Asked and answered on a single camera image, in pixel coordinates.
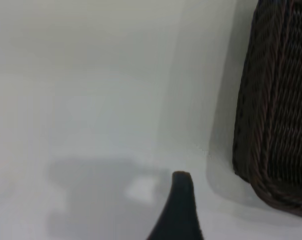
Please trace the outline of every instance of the white surface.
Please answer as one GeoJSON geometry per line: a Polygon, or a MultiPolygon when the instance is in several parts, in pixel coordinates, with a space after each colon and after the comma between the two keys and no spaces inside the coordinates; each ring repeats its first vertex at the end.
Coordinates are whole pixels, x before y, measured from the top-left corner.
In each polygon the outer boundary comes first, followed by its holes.
{"type": "Polygon", "coordinates": [[[302,240],[231,167],[255,0],[0,0],[0,240],[145,239],[191,172],[207,240],[302,240]]]}

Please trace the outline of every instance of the dark brown wicker basket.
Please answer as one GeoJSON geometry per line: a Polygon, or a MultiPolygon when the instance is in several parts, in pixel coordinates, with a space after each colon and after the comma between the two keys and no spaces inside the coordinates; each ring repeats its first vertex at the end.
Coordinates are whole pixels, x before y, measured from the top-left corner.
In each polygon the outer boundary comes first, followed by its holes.
{"type": "Polygon", "coordinates": [[[232,162],[268,205],[302,216],[302,0],[258,2],[232,162]]]}

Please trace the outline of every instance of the black curved object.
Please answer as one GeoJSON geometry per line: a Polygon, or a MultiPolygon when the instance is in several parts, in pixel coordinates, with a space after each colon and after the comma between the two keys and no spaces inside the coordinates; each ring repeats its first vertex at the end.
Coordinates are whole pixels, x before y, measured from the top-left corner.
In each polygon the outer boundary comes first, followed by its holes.
{"type": "Polygon", "coordinates": [[[148,240],[203,240],[191,175],[172,174],[169,197],[148,240]]]}

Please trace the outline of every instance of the woven texture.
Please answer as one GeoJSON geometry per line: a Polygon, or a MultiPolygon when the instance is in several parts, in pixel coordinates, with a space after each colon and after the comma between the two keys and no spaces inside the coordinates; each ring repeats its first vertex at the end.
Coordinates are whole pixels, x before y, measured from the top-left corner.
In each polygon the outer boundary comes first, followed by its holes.
{"type": "Polygon", "coordinates": [[[268,205],[302,216],[302,0],[258,2],[232,162],[268,205]]]}

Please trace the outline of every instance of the black object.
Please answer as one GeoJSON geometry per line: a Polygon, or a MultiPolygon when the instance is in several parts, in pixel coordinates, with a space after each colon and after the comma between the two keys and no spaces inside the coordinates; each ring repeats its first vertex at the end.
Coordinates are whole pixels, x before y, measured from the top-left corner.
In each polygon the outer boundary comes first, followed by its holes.
{"type": "Polygon", "coordinates": [[[172,174],[169,197],[148,240],[203,240],[191,175],[172,174]]]}

